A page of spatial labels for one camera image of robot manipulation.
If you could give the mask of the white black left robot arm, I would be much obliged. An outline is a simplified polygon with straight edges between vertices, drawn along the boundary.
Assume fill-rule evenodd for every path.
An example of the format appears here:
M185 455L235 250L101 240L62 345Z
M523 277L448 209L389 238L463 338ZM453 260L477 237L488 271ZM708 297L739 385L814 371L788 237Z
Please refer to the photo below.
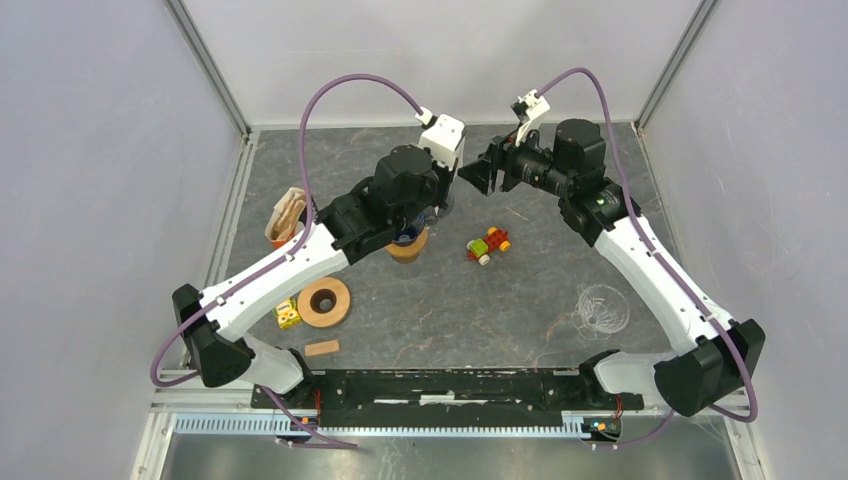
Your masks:
M207 388L244 378L270 387L290 407L306 405L314 381L291 350L248 337L272 307L332 273L424 228L423 214L447 203L463 150L402 145L381 158L373 175L320 211L307 211L304 229L286 246L236 276L172 294L177 336Z

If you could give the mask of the wooden ring dripper stand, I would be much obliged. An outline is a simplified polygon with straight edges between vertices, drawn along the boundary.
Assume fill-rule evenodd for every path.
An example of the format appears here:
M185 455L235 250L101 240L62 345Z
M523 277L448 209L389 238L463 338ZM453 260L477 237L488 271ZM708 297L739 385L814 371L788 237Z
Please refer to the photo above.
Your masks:
M411 264L418 259L426 246L428 235L429 229L424 228L414 241L404 245L392 242L385 250L396 263Z

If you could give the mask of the blue plastic coffee dripper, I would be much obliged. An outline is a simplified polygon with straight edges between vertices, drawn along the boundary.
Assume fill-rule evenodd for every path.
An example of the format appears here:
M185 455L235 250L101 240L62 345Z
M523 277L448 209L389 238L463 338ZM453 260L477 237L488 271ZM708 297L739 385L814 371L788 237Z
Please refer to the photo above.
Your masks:
M418 239L425 229L425 223L410 225L398 233L392 240L392 243L400 246L410 245Z

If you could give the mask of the orange black coffee filter box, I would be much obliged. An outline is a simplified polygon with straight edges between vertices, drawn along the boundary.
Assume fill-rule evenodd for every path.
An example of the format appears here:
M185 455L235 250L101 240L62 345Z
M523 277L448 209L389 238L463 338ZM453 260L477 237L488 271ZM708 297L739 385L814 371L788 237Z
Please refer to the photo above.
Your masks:
M265 237L273 249L288 243L303 229L306 218L306 194L302 188L291 187L277 201L265 227Z

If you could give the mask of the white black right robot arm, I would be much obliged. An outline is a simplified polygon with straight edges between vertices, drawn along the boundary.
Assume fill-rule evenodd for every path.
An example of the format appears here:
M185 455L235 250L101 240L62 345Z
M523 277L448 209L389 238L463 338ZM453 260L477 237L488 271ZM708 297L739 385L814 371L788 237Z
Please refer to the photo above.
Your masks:
M653 232L627 191L606 174L607 138L599 125L568 119L550 148L532 131L494 137L461 178L485 195L526 184L557 197L564 222L633 287L659 321L670 352L602 354L577 382L580 400L602 408L617 393L658 394L675 413L691 417L740 388L752 376L766 335L753 319L736 320L697 287Z

